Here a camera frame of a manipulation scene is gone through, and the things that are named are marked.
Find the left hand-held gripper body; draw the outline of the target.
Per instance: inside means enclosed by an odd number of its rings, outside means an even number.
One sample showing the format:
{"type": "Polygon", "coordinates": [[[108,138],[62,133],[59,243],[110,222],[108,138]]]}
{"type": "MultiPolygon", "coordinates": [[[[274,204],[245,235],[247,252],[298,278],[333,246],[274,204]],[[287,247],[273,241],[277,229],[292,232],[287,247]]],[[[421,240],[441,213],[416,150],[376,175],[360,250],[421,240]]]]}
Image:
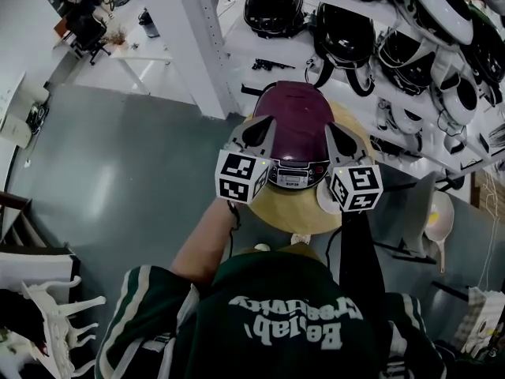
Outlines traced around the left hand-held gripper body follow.
{"type": "Polygon", "coordinates": [[[215,168],[216,196],[244,205],[267,183],[275,139],[275,118],[263,115],[237,126],[219,151],[215,168]]]}

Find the person's right forearm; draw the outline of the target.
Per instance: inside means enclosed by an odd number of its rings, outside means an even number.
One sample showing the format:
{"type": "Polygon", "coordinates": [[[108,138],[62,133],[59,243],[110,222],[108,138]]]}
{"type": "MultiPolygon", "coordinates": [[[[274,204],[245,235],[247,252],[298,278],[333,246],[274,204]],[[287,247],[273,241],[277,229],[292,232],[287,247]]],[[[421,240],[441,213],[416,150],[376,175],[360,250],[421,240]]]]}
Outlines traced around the person's right forearm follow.
{"type": "Polygon", "coordinates": [[[365,213],[342,214],[339,284],[352,298],[381,297],[385,293],[383,273],[365,213]]]}

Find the white plate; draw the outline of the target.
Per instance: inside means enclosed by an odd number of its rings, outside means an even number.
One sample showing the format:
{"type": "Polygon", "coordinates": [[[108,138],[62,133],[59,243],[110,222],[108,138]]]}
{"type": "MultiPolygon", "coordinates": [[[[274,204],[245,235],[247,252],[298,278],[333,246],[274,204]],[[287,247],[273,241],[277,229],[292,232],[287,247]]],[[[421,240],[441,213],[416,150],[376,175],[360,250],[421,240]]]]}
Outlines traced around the white plate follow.
{"type": "Polygon", "coordinates": [[[331,215],[341,213],[340,204],[334,198],[328,186],[329,177],[326,176],[316,188],[316,199],[323,211],[331,215]]]}

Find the grey plastic chair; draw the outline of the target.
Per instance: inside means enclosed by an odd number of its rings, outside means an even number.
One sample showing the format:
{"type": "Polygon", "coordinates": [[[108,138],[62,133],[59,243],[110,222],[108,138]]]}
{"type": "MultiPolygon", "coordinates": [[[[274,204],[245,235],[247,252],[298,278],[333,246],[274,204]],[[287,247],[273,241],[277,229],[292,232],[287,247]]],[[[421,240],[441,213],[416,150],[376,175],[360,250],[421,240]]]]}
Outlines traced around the grey plastic chair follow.
{"type": "Polygon", "coordinates": [[[385,191],[368,216],[375,246],[402,261],[434,265],[425,250],[423,235],[435,192],[438,173],[433,171],[419,181],[394,186],[385,191]]]}

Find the white metal shelf rack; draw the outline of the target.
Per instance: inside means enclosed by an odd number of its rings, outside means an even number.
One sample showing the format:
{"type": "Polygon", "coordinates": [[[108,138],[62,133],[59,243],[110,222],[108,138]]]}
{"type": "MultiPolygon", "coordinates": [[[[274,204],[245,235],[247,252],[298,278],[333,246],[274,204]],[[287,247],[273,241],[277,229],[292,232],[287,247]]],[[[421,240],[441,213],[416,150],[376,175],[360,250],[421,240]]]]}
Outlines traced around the white metal shelf rack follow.
{"type": "MultiPolygon", "coordinates": [[[[229,72],[229,84],[238,87],[261,89],[271,82],[303,80],[305,75],[315,77],[320,65],[309,32],[292,38],[264,39],[257,36],[243,18],[243,0],[196,0],[192,9],[199,9],[212,38],[214,55],[219,64],[229,72]]],[[[375,88],[365,98],[352,92],[343,71],[337,69],[322,88],[331,102],[345,107],[360,125],[373,137],[395,144],[412,152],[414,142],[405,135],[391,130],[381,130],[377,124],[376,108],[380,99],[407,109],[424,122],[421,136],[420,158],[412,163],[381,155],[379,159],[408,174],[422,177],[429,171],[446,170],[452,174],[468,174],[498,161],[505,160],[505,148],[484,149],[480,137],[487,137],[494,122],[501,122],[498,110],[480,101],[473,121],[456,138],[465,143],[464,149],[450,154],[443,144],[445,132],[441,130],[442,117],[429,92],[410,96],[395,87],[383,74],[377,60],[373,59],[375,88]]]]}

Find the person's tan shorts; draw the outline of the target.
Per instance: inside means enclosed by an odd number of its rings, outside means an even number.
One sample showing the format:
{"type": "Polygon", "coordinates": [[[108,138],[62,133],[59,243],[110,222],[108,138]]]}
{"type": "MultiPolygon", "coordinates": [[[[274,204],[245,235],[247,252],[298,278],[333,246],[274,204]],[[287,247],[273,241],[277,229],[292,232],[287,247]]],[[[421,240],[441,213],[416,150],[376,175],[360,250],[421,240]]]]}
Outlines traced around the person's tan shorts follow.
{"type": "Polygon", "coordinates": [[[253,252],[245,248],[228,261],[237,268],[293,269],[318,268],[327,270],[316,252],[304,244],[289,245],[267,252],[253,252]]]}

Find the white desk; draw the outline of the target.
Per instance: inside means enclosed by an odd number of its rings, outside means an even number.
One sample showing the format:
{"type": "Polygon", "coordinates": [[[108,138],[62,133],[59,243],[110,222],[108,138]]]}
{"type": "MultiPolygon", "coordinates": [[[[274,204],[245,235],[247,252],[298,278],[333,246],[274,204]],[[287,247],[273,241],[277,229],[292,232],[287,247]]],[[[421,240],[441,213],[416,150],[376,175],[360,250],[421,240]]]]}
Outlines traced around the white desk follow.
{"type": "Polygon", "coordinates": [[[161,62],[169,65],[172,57],[165,43],[159,36],[148,37],[140,25],[136,25],[125,37],[125,42],[116,46],[112,51],[111,59],[115,60],[131,81],[136,85],[137,90],[144,95],[151,95],[148,86],[143,82],[129,64],[131,61],[141,62],[161,62]]]}

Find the person's dark green shirt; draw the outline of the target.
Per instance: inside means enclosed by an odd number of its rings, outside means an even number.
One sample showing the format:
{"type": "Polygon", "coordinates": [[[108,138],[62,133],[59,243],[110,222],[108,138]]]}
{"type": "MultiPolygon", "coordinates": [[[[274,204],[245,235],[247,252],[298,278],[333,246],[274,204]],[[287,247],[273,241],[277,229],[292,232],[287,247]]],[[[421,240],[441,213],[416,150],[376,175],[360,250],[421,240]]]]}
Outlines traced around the person's dark green shirt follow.
{"type": "Polygon", "coordinates": [[[419,302],[346,293],[320,261],[237,255],[208,289],[164,268],[125,274],[95,379],[445,379],[419,302]]]}

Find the checked cloth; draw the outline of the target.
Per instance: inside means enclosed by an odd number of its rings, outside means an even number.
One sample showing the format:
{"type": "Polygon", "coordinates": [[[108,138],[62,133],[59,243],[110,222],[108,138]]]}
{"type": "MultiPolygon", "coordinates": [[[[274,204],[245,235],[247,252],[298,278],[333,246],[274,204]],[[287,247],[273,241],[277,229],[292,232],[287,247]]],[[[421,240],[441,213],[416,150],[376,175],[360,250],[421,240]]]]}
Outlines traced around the checked cloth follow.
{"type": "Polygon", "coordinates": [[[499,334],[500,318],[505,310],[505,294],[501,291],[469,289],[468,312],[462,322],[460,351],[478,359],[499,334]]]}

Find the black office chair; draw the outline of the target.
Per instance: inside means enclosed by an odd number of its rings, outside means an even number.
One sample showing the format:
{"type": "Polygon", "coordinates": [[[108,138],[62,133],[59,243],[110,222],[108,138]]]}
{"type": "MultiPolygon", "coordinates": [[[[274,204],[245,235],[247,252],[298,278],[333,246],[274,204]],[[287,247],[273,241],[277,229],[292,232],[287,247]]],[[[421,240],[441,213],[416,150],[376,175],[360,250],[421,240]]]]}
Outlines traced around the black office chair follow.
{"type": "Polygon", "coordinates": [[[107,26],[93,14],[73,10],[66,16],[66,27],[75,35],[79,50],[89,53],[91,66],[95,65],[95,58],[100,51],[110,56],[105,48],[107,26]]]}

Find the brown cabinet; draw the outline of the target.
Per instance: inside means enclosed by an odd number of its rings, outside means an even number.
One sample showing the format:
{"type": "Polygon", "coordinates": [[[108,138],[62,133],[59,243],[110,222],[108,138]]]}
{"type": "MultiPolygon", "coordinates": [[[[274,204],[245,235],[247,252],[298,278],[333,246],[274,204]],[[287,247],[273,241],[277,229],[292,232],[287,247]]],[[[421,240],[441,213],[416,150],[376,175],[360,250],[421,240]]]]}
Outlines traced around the brown cabinet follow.
{"type": "Polygon", "coordinates": [[[60,40],[68,39],[72,32],[68,29],[68,21],[66,17],[63,17],[55,26],[54,32],[57,34],[60,40]]]}

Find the white cabinet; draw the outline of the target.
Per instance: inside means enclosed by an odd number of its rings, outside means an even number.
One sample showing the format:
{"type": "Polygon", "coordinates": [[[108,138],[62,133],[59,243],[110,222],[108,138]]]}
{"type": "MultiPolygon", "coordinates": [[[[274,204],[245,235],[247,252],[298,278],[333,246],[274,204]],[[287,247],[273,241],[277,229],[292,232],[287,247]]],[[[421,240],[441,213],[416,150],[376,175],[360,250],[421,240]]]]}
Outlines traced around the white cabinet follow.
{"type": "Polygon", "coordinates": [[[69,282],[79,269],[80,261],[72,254],[0,253],[0,289],[19,291],[22,282],[69,282]]]}

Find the brown wooden rack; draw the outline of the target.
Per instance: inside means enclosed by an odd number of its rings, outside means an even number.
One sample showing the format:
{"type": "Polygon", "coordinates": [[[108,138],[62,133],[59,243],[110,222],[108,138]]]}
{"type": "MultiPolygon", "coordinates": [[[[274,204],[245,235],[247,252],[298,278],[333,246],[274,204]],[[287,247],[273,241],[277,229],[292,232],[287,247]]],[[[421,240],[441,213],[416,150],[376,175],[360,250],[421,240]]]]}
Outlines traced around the brown wooden rack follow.
{"type": "Polygon", "coordinates": [[[6,233],[0,234],[0,248],[13,246],[16,250],[46,249],[48,245],[31,221],[31,204],[28,198],[0,191],[0,208],[17,210],[18,213],[6,233]]]}

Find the white box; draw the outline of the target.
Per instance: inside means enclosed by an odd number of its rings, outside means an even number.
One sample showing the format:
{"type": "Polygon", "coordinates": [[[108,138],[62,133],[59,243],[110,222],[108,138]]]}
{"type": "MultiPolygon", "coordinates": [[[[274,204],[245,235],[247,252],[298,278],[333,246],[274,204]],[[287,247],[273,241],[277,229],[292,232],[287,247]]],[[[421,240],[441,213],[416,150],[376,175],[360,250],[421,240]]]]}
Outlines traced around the white box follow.
{"type": "Polygon", "coordinates": [[[32,139],[32,131],[27,123],[31,107],[15,106],[10,108],[4,117],[0,127],[0,137],[15,144],[19,148],[25,149],[32,139]]]}

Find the white ornate chair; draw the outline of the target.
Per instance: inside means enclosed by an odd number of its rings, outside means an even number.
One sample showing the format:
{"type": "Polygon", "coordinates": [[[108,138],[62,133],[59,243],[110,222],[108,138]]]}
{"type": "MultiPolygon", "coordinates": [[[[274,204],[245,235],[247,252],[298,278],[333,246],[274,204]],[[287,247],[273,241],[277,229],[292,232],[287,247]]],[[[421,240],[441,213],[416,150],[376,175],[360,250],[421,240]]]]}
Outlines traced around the white ornate chair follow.
{"type": "Polygon", "coordinates": [[[90,340],[95,340],[94,334],[84,338],[81,336],[99,325],[92,323],[83,328],[75,328],[69,319],[79,312],[104,305],[107,298],[98,296],[82,302],[58,304],[49,293],[52,287],[70,289],[79,285],[80,282],[81,278],[75,276],[69,282],[47,281],[40,285],[22,285],[23,296],[32,300],[42,314],[43,332],[46,339],[43,349],[32,346],[31,355],[47,369],[54,379],[77,379],[95,366],[95,360],[92,359],[76,368],[71,361],[70,352],[84,346],[90,340]]]}

